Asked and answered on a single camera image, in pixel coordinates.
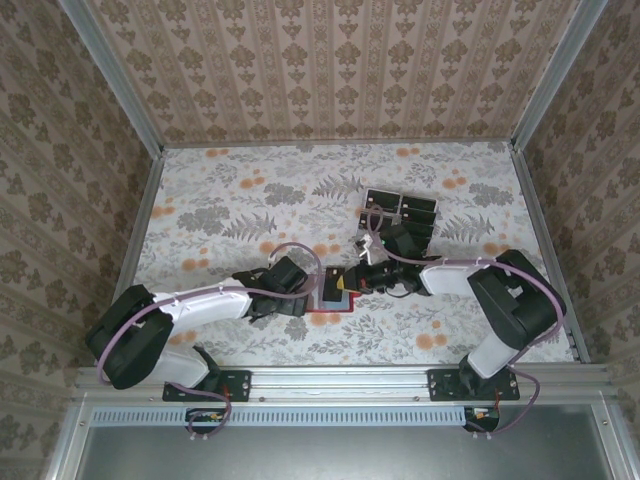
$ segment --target patterned wall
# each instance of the patterned wall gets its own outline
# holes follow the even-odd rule
[[[0,478],[38,478],[150,160],[55,1],[0,17]]]
[[[165,144],[508,137],[578,0],[90,0]]]
[[[590,352],[640,436],[640,2],[609,2],[526,156]]]

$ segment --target metal frame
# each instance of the metal frame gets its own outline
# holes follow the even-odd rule
[[[91,58],[100,68],[149,155],[151,158],[158,158],[162,150],[160,140],[162,136],[149,120],[146,109],[127,78],[126,69],[121,68],[120,62],[100,31],[87,3],[84,0],[60,0],[60,4],[89,50]]]
[[[366,409],[370,407],[464,406],[469,402],[432,402],[429,398],[428,370],[451,365],[371,366],[371,367],[243,367],[252,371],[252,392],[245,411],[281,407],[300,411],[307,407]],[[615,388],[604,365],[558,363],[528,364],[520,369],[540,381],[541,405],[591,405],[599,426],[609,467],[616,479],[638,477],[638,459],[616,405]],[[100,407],[139,407],[175,409],[175,403],[162,402],[162,385],[138,386],[125,391],[104,388],[97,381],[95,368],[81,369],[77,390],[54,453],[47,480],[73,479],[84,453],[94,409]],[[505,402],[524,405],[533,393],[533,384],[520,381],[521,399]],[[474,406],[492,402],[474,402]],[[185,402],[187,407],[219,406],[215,402]]]
[[[544,260],[544,264],[547,268],[549,282],[551,283],[553,288],[555,288],[560,293],[560,295],[562,295],[562,298],[567,305],[567,314],[565,316],[565,325],[569,330],[567,334],[569,335],[570,339],[573,340],[573,347],[578,353],[579,360],[588,363],[591,361],[589,352],[587,351],[587,346],[584,343],[584,337],[582,336],[580,325],[578,324],[578,319],[576,317],[576,312],[573,308],[571,297],[569,296],[567,284],[564,281],[564,276],[562,275],[562,270],[560,269],[558,257],[556,256],[556,252],[553,248],[551,235],[549,234],[549,229],[547,228],[547,224],[544,220],[544,213],[542,212],[542,207],[540,207],[540,202],[538,201],[538,196],[536,195],[536,190],[533,185],[531,174],[529,173],[529,169],[527,167],[524,153],[521,150],[514,150],[512,146],[509,146],[509,150],[511,152],[511,159],[516,170],[518,181],[520,182],[522,195],[524,197],[525,204],[527,205],[527,210],[529,211],[529,217],[531,218],[531,223],[533,224],[533,231],[535,232],[536,238],[538,239],[538,245],[540,246],[542,259]]]
[[[524,149],[531,139],[607,2],[608,0],[586,0],[576,8],[576,13],[511,136],[516,150]]]
[[[118,298],[122,292],[131,286],[136,276],[138,262],[140,261],[140,253],[142,253],[142,247],[144,245],[144,237],[147,234],[147,227],[149,226],[153,203],[156,200],[156,194],[160,187],[163,169],[164,157],[160,156],[153,161],[149,170],[147,185],[145,186],[144,194],[140,201],[140,208],[136,215],[136,221],[133,224],[127,253],[122,261],[120,276],[118,277],[118,282],[116,283],[116,288],[113,292],[113,300]]]

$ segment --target vented panel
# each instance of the vented panel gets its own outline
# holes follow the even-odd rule
[[[100,407],[91,416],[92,427],[183,426],[185,407]]]
[[[186,407],[110,407],[94,410],[91,426],[184,426]],[[247,408],[236,407],[228,426],[443,426],[464,425],[463,407]],[[210,423],[194,422],[198,425]]]

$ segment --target floral tablecloth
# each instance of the floral tablecloth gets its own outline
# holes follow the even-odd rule
[[[326,265],[353,265],[366,187],[438,200],[431,254],[495,256],[513,247],[543,268],[506,143],[360,144],[179,149],[161,185],[136,282],[152,291],[215,283],[266,265],[284,241]],[[311,271],[302,251],[290,256]],[[225,320],[174,336],[223,365],[457,363],[489,328],[477,301],[363,296],[353,313]],[[572,361],[566,335],[525,361]]]

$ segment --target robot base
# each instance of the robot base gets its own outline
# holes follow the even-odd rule
[[[500,370],[474,393],[463,384],[460,369],[443,368],[427,371],[429,379],[429,398],[432,402],[457,402],[496,400],[496,391],[500,400],[520,400],[520,390],[516,376],[507,369]]]

